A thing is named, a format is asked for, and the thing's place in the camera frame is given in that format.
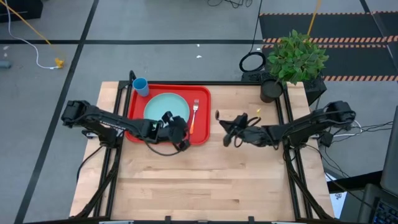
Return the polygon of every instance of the potted plant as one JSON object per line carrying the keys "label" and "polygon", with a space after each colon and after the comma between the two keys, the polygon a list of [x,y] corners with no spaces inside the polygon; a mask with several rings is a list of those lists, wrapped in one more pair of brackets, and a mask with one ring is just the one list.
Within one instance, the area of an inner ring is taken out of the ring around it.
{"label": "potted plant", "polygon": [[312,88],[319,87],[319,74],[325,68],[323,63],[329,56],[325,55],[326,49],[319,49],[317,44],[308,40],[309,38],[308,35],[298,34],[293,30],[288,37],[282,37],[280,43],[275,44],[267,58],[269,74],[274,79],[271,82],[280,82],[283,85],[286,82],[294,85],[297,82],[307,82]]}

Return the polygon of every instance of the black metal frame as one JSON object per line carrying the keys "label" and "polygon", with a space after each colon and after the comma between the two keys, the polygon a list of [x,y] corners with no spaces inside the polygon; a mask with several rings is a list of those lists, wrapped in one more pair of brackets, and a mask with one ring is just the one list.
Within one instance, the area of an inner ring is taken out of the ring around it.
{"label": "black metal frame", "polygon": [[[184,81],[152,81],[149,82],[151,84],[166,84],[166,85],[251,85],[251,86],[259,86],[258,83],[253,83],[253,82],[225,82],[225,81],[192,81],[192,82],[184,82]],[[131,97],[131,91],[132,91],[132,81],[131,81],[131,77],[130,80],[128,81],[119,81],[119,85],[118,85],[118,92],[116,94],[116,101],[115,101],[115,105],[114,105],[114,110],[113,113],[118,113],[119,111],[119,105],[120,105],[120,101],[121,101],[121,97],[122,97],[122,93],[123,90],[125,89],[125,87],[127,87],[127,93],[126,93],[126,100],[124,102],[124,109],[123,109],[123,116],[127,116],[127,112],[129,109],[129,103],[130,103],[130,97]],[[284,90],[284,100],[285,100],[285,106],[286,106],[286,110],[287,110],[287,116],[288,116],[288,120],[289,122],[293,121],[293,114],[292,114],[292,108],[290,105],[290,99],[289,99],[289,93],[287,92],[287,89]],[[282,107],[280,104],[280,100],[279,98],[276,99],[275,101],[276,103],[276,109],[277,109],[277,114],[278,114],[278,119],[279,119],[279,123],[280,124],[284,124],[284,116],[283,116],[283,111],[282,111]],[[117,165],[119,165],[120,162],[120,158],[121,158],[121,150],[122,150],[122,145],[123,141],[120,141],[120,144],[117,148],[115,148],[114,150],[116,151],[115,153],[115,157],[114,157],[114,163],[116,163]],[[283,144],[284,149],[288,149],[290,146],[287,143]],[[104,156],[104,163],[103,163],[103,167],[102,167],[102,171],[101,171],[101,177],[100,177],[100,181],[99,181],[99,185],[101,186],[104,181],[105,178],[107,177],[107,173],[108,173],[108,168],[109,168],[109,162],[110,162],[110,157],[111,157],[111,151],[112,149],[106,149],[105,152],[105,156]],[[304,176],[304,169],[303,169],[303,165],[302,165],[302,158],[300,155],[300,151],[295,152],[296,153],[296,161],[297,161],[297,170],[298,170],[298,174],[300,176],[300,179],[303,181],[303,183],[305,184],[305,176]],[[290,154],[289,153],[285,153],[286,159],[287,160],[291,160],[290,158]],[[113,176],[111,182],[110,182],[110,187],[109,187],[109,195],[108,195],[108,201],[106,204],[106,213],[105,216],[100,216],[100,210],[101,210],[101,206],[102,206],[102,198],[103,198],[103,192],[100,194],[99,199],[97,200],[97,202],[95,203],[95,208],[94,208],[94,213],[93,213],[93,217],[76,217],[76,218],[71,218],[68,220],[54,220],[54,221],[49,221],[49,222],[40,222],[40,223],[48,223],[48,224],[63,224],[63,223],[98,223],[98,222],[103,222],[103,221],[110,221],[111,220],[111,212],[112,212],[112,207],[113,207],[113,200],[114,200],[114,194],[115,194],[115,190],[116,190],[116,181],[118,178],[118,169],[116,169],[116,175]],[[292,197],[292,206],[293,206],[293,211],[294,211],[294,217],[296,222],[299,220],[303,220],[303,218],[300,216],[300,207],[299,207],[299,200],[297,198],[297,191],[296,191],[296,187],[295,187],[295,183],[292,180],[291,177],[289,177],[289,186],[290,186],[290,194]],[[310,204],[308,203],[308,201],[306,200],[306,198],[304,199],[304,204],[305,204],[305,213],[306,213],[306,218],[311,220],[312,217],[312,209],[310,207]],[[316,223],[317,220],[312,220],[309,221],[310,223]],[[140,224],[140,223],[200,223],[199,221],[172,221],[171,217],[166,216],[165,220],[135,220],[134,221],[135,224]],[[235,224],[239,224],[239,223],[271,223],[271,222],[256,222],[254,221],[254,217],[248,217],[248,222],[214,222],[214,221],[208,221],[207,223],[213,223],[213,224],[227,224],[227,223],[235,223]]]}

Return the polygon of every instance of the silver fork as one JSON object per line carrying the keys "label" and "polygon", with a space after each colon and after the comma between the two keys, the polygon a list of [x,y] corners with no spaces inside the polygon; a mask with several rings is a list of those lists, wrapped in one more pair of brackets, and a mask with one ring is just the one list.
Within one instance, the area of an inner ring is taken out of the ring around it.
{"label": "silver fork", "polygon": [[192,124],[191,128],[189,130],[189,134],[193,134],[193,122],[195,121],[195,114],[197,113],[197,110],[199,109],[199,100],[194,100],[193,101],[193,117],[192,117]]}

